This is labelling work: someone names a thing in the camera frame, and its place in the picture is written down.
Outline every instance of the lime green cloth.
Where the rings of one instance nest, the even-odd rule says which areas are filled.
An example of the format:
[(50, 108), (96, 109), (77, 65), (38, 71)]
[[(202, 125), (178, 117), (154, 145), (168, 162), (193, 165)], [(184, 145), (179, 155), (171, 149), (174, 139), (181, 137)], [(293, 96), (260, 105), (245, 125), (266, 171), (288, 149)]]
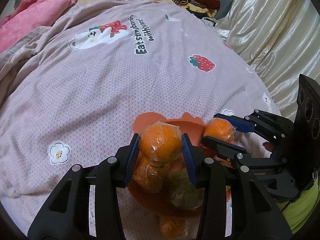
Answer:
[[(316, 180), (311, 189), (302, 192), (301, 197), (282, 212), (293, 234), (305, 224), (318, 204), (320, 200), (318, 188), (318, 180)], [(282, 210), (287, 203), (277, 203), (277, 205)]]

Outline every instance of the plastic-wrapped orange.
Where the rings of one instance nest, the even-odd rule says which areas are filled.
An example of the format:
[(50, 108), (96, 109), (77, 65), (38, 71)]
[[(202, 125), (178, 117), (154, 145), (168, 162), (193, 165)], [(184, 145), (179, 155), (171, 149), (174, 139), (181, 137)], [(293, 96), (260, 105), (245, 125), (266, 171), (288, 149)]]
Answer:
[(170, 168), (170, 164), (161, 167), (152, 166), (146, 158), (142, 158), (140, 164), (133, 173), (133, 179), (146, 193), (158, 193), (162, 188), (164, 178)]
[(186, 236), (188, 234), (187, 221), (160, 217), (160, 231), (166, 238)]
[(140, 133), (139, 149), (151, 165), (163, 166), (179, 158), (181, 137), (178, 126), (158, 121)]
[(204, 128), (204, 136), (212, 136), (220, 140), (231, 142), (234, 139), (232, 124), (222, 118), (211, 119)]

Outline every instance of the plastic-wrapped green fruit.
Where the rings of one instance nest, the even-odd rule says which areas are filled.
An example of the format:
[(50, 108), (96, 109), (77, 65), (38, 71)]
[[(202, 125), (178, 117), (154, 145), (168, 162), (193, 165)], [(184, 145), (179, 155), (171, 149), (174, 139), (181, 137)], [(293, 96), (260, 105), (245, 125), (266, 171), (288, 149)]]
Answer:
[(204, 188), (193, 187), (186, 168), (167, 175), (166, 189), (167, 201), (177, 208), (195, 209), (202, 205)]

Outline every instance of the shiny curtain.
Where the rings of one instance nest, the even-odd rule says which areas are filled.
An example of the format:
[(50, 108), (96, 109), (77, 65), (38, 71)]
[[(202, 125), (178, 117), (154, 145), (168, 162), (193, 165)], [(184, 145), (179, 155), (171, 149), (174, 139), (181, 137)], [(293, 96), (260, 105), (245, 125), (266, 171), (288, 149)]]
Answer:
[(320, 83), (320, 17), (310, 0), (234, 0), (217, 32), (294, 120), (302, 73)]

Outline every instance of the pink comforter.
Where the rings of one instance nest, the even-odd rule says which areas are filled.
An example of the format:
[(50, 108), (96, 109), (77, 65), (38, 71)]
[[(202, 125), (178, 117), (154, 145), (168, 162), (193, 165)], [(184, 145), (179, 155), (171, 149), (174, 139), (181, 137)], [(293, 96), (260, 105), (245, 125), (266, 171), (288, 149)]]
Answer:
[(22, 0), (0, 22), (0, 53), (38, 26), (51, 26), (77, 0)]

